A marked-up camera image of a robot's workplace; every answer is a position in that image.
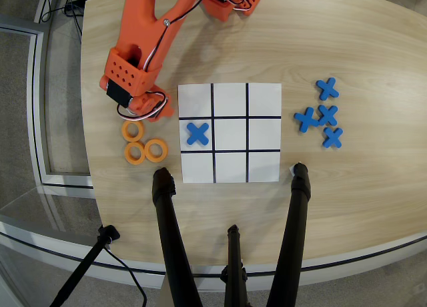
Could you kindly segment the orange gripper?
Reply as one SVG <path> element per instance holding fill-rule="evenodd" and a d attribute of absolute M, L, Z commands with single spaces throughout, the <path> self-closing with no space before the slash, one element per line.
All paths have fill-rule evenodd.
<path fill-rule="evenodd" d="M 133 114 L 125 117 L 126 120 L 130 121 L 147 119 L 150 122 L 155 122 L 174 115 L 169 97 L 162 91 L 146 91 L 142 95 L 133 96 L 129 101 L 127 110 Z"/>

